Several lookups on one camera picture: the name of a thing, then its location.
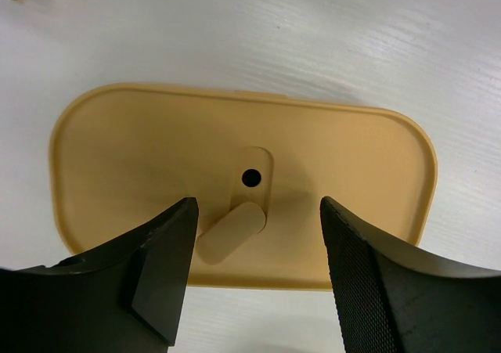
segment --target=tan plastic board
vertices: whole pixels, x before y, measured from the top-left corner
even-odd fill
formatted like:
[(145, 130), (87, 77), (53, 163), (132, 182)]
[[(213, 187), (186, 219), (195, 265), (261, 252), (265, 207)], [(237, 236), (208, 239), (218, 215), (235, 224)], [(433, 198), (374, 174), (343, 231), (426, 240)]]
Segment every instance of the tan plastic board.
[[(74, 253), (195, 196), (199, 235), (224, 223), (210, 250), (196, 245), (189, 284), (200, 286), (330, 289), (320, 199), (418, 244), (437, 178), (430, 139), (399, 113), (168, 85), (84, 94), (59, 119), (50, 161), (56, 222)], [(261, 175), (255, 187), (243, 184), (248, 169)], [(264, 211), (264, 228), (249, 208), (224, 218), (245, 202)], [(249, 213), (246, 232), (221, 239)], [(220, 258), (200, 256), (217, 245)]]

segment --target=white wooden surface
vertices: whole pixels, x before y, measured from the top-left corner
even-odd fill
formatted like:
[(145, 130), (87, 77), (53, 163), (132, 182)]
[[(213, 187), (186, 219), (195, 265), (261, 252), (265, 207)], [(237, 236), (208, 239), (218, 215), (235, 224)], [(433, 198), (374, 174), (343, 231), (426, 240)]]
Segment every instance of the white wooden surface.
[[(91, 88), (159, 81), (402, 112), (433, 140), (421, 246), (501, 269), (499, 0), (0, 0), (0, 265), (67, 255), (47, 145)], [(184, 352), (342, 349), (331, 294), (188, 289)]]

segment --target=white table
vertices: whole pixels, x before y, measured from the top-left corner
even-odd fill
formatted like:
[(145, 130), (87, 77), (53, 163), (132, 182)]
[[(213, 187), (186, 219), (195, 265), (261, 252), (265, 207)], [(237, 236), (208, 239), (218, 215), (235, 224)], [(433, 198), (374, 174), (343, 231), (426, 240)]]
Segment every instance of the white table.
[[(499, 0), (0, 0), (0, 265), (52, 265), (47, 145), (82, 92), (119, 81), (379, 106), (431, 137), (421, 246), (501, 269)], [(188, 289), (184, 352), (339, 351), (331, 294)]]

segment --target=yellow tray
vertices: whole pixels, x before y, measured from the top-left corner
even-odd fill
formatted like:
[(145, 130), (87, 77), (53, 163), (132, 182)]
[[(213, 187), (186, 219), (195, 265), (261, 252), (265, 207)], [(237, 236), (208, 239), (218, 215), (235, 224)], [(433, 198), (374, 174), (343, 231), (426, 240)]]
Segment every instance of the yellow tray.
[[(259, 205), (265, 227), (223, 261), (196, 245), (189, 284), (201, 286), (330, 289), (321, 197), (418, 244), (437, 178), (430, 139), (401, 114), (168, 85), (84, 94), (57, 122), (50, 161), (56, 222), (74, 253), (184, 196), (200, 205), (199, 234), (242, 202)], [(260, 173), (255, 187), (243, 184), (248, 169)]]

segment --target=black hole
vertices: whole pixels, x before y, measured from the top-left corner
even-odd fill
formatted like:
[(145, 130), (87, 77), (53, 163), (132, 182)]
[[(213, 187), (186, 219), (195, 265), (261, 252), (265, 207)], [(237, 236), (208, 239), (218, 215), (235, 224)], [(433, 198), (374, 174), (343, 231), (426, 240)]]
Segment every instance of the black hole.
[(242, 182), (247, 187), (256, 187), (261, 183), (261, 173), (255, 169), (247, 169), (242, 174)]

